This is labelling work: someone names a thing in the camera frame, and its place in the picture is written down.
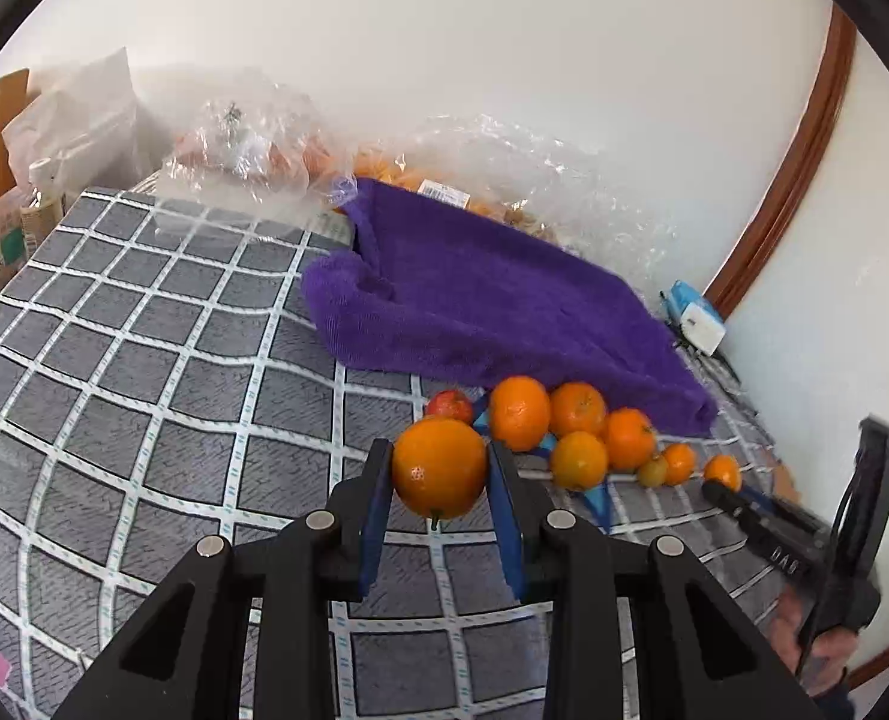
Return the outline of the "person's right hand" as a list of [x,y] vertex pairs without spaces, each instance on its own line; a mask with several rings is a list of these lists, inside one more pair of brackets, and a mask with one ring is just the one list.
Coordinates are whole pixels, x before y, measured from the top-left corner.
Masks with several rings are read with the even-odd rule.
[[[803,603],[799,596],[793,589],[783,590],[778,596],[768,640],[789,671],[796,671],[803,656],[797,644],[803,619]],[[845,676],[846,663],[857,648],[858,634],[849,629],[837,628],[819,635],[812,644],[806,663],[806,668],[812,671],[806,679],[807,692],[817,697],[835,688]]]

